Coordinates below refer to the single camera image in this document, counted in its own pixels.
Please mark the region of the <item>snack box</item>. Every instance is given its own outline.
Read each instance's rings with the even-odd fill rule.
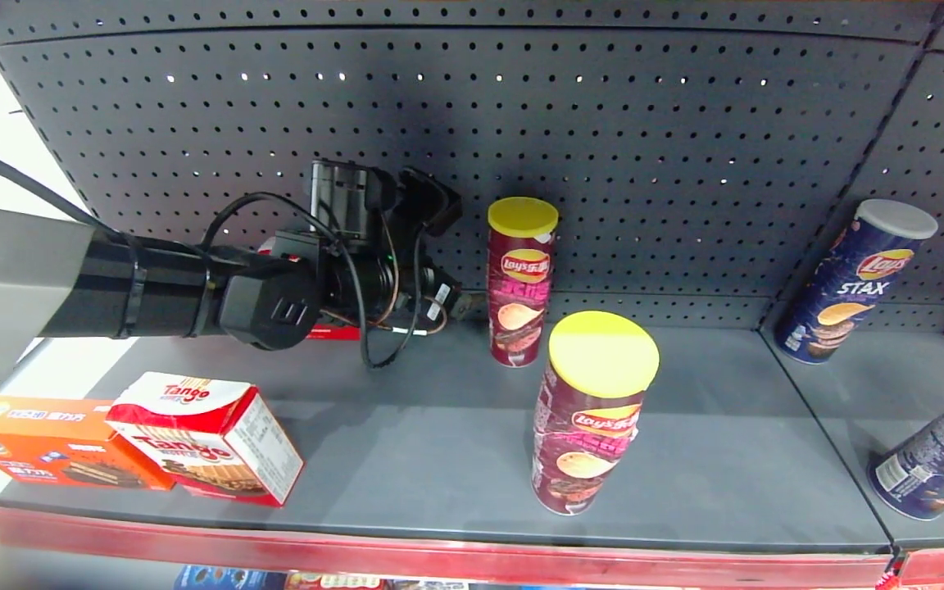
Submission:
[[[173,590],[282,590],[286,574],[252,569],[185,566],[173,582]]]
[[[329,590],[330,588],[391,590],[391,584],[387,579],[372,575],[308,574],[292,571],[286,576],[284,590]]]
[[[195,496],[282,506],[304,466],[250,383],[145,373],[108,423]]]
[[[172,488],[168,474],[105,422],[109,407],[0,396],[0,470],[22,482]]]

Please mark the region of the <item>black cable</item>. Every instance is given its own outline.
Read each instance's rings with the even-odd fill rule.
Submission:
[[[300,213],[301,216],[311,224],[311,227],[322,232],[341,252],[341,257],[343,257],[346,264],[348,264],[348,272],[352,273],[352,284],[355,285],[356,288],[356,307],[357,310],[359,310],[359,318],[357,318],[357,321],[359,321],[360,355],[363,357],[364,365],[371,367],[371,369],[378,369],[378,367],[382,365],[375,365],[374,362],[370,361],[370,340],[367,339],[369,331],[366,321],[366,303],[363,302],[363,288],[359,281],[359,271],[356,271],[356,262],[352,260],[352,254],[348,253],[348,247],[345,246],[344,240],[339,238],[329,227],[326,227],[322,221],[315,218],[304,206],[300,206],[296,202],[291,201],[291,199],[282,197],[282,195],[274,192],[251,192],[244,194],[242,197],[236,198],[235,201],[230,202],[224,209],[221,209],[220,213],[217,213],[217,216],[211,221],[209,227],[206,227],[206,232],[202,235],[202,242],[199,243],[200,249],[209,250],[209,247],[213,246],[213,240],[216,238],[217,232],[220,231],[220,227],[225,224],[225,221],[231,216],[235,216],[235,213],[239,209],[250,205],[251,202],[258,201],[282,202],[282,204],[293,209],[293,211]]]
[[[109,235],[123,235],[119,230],[105,224],[104,221],[98,220],[97,217],[91,216],[89,213],[79,209],[78,206],[72,205],[68,199],[56,194],[56,192],[53,192],[48,186],[45,186],[45,184],[38,182],[38,180],[31,178],[31,176],[26,175],[1,160],[0,176],[10,180],[10,182],[16,184],[16,186],[29,191],[35,197],[41,198],[42,201],[48,202],[48,204],[53,205],[57,211],[64,213],[65,216],[71,217],[72,220],[76,220],[80,224],[93,225],[94,228],[108,232]]]
[[[410,328],[407,330],[407,333],[403,335],[403,340],[397,345],[393,354],[388,355],[385,360],[374,365],[375,369],[389,366],[396,361],[398,356],[400,356],[400,352],[403,352],[403,348],[405,348],[410,341],[410,337],[413,336],[413,331],[417,328],[417,318],[420,317],[420,300],[422,300],[422,294],[420,294],[420,238],[422,238],[423,235],[424,225],[419,225],[419,227],[417,227],[416,236],[413,238],[413,297],[415,298],[415,302],[413,302],[413,317],[410,318]]]

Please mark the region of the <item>store shelf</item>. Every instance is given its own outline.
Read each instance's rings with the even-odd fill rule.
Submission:
[[[285,507],[200,499],[183,489],[16,483],[0,507],[165,525],[174,533],[180,526],[722,551],[763,561],[866,557],[873,566],[865,578],[878,575],[887,535],[760,335],[652,333],[662,370],[648,391],[639,439],[578,518],[552,515],[529,488],[529,418],[541,361],[503,369],[488,359],[482,330],[468,325],[415,341],[396,365],[372,373],[360,366],[355,343],[312,341],[269,354],[222,337],[142,339],[91,395],[119,395],[145,370],[256,382],[307,459]],[[72,522],[90,525],[86,518]]]
[[[873,492],[865,474],[872,453],[886,452],[944,411],[944,335],[855,333],[832,360],[817,366],[776,355],[895,544],[910,551],[944,548],[944,513],[930,522],[899,515]],[[923,556],[916,561],[922,567]],[[929,563],[944,563],[944,552]]]

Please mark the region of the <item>tango wafer box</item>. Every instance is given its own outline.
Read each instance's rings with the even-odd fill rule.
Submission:
[[[168,474],[105,422],[110,406],[0,396],[0,470],[31,483],[172,488]]]
[[[145,373],[108,422],[195,496],[282,506],[304,466],[250,383]]]

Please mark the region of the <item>wire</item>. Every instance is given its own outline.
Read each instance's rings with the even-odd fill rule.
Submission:
[[[326,211],[327,217],[329,217],[329,223],[337,228],[338,232],[341,232],[341,224],[338,223],[337,216],[334,215],[334,209],[330,208],[330,205],[327,205],[325,201],[319,201],[319,207]],[[388,306],[385,307],[385,311],[382,312],[381,317],[370,322],[370,325],[381,325],[386,319],[393,313],[393,310],[396,309],[396,301],[400,297],[400,264],[398,264],[398,258],[396,254],[396,244],[393,242],[393,232],[388,228],[388,220],[385,218],[385,212],[381,209],[378,209],[378,216],[381,217],[381,225],[383,231],[385,231],[385,238],[388,240],[388,250],[393,258],[393,297],[388,302]],[[334,319],[341,320],[345,324],[356,325],[355,321],[345,317],[344,315],[334,312],[333,310],[323,310],[323,313],[333,317]]]
[[[370,359],[370,340],[368,339],[367,333],[367,321],[366,321],[366,303],[363,302],[363,288],[362,284],[359,281],[359,272],[356,271],[356,262],[352,260],[352,254],[348,253],[348,247],[345,246],[345,242],[340,238],[336,233],[331,230],[331,228],[326,227],[322,221],[319,221],[318,218],[313,216],[304,206],[298,205],[296,202],[291,201],[291,199],[282,197],[280,194],[274,192],[251,192],[244,194],[240,198],[236,198],[235,201],[232,201],[225,206],[224,209],[220,210],[220,213],[217,213],[217,216],[214,217],[214,220],[211,221],[209,227],[206,227],[206,232],[202,235],[202,242],[199,243],[199,247],[203,250],[209,249],[210,246],[213,246],[213,240],[217,236],[217,232],[220,231],[220,227],[225,224],[231,216],[235,216],[235,213],[239,209],[243,209],[246,205],[250,205],[251,202],[258,201],[277,201],[282,202],[285,206],[293,209],[301,214],[311,224],[311,227],[314,227],[315,230],[322,232],[326,238],[329,238],[331,242],[334,243],[334,246],[341,253],[341,258],[344,258],[345,264],[348,264],[348,272],[352,273],[352,284],[355,285],[356,291],[356,309],[359,311],[359,317],[357,317],[356,326],[359,328],[359,352],[363,357],[364,365],[371,367],[371,369],[378,369],[379,363],[374,363]]]
[[[45,184],[40,183],[38,180],[31,178],[31,176],[26,175],[1,160],[0,176],[10,180],[10,182],[16,184],[16,186],[29,191],[35,197],[41,198],[42,201],[48,202],[48,204],[53,205],[57,211],[64,213],[65,216],[71,217],[72,220],[76,220],[80,224],[93,225],[94,228],[108,232],[109,235],[123,235],[123,232],[112,228],[111,225],[105,224],[104,221],[98,220],[97,217],[91,216],[89,213],[79,209],[78,206],[72,205],[68,199],[56,194],[56,192],[53,192],[53,190],[45,186]]]
[[[429,330],[428,332],[426,332],[425,334],[426,334],[427,336],[431,336],[432,334],[438,334],[439,332],[442,332],[442,331],[443,331],[443,328],[446,328],[446,326],[447,326],[447,320],[450,319],[449,316],[447,315],[447,308],[446,308],[445,306],[443,306],[443,304],[442,304],[441,302],[439,302],[439,300],[436,299],[436,298],[434,298],[434,297],[429,297],[428,295],[426,295],[426,296],[424,296],[424,299],[425,299],[427,302],[432,303],[432,305],[439,306],[439,315],[441,315],[441,318],[439,318],[439,324],[436,324],[436,325],[435,325],[435,328],[430,329],[430,330]]]

